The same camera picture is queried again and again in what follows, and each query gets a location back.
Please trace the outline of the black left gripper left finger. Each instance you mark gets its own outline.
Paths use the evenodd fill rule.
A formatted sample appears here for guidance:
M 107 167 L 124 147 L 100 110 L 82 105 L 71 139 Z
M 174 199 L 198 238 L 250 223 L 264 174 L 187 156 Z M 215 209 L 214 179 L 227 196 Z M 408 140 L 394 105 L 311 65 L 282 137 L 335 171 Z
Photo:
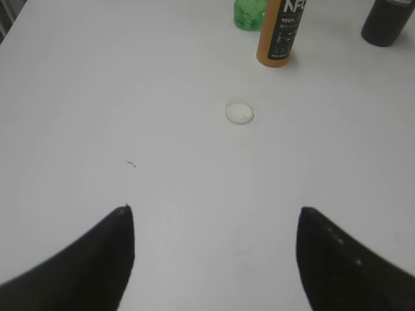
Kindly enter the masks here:
M 29 271 L 1 285 L 2 310 L 117 310 L 135 259 L 129 205 Z

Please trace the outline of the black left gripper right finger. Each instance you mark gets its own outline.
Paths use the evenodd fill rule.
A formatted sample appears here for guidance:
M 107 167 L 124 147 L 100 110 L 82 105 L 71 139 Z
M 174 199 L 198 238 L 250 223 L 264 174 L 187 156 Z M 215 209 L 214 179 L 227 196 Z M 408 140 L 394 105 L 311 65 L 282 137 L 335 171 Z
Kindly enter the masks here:
M 414 276 L 313 207 L 299 215 L 296 262 L 313 310 L 414 309 Z

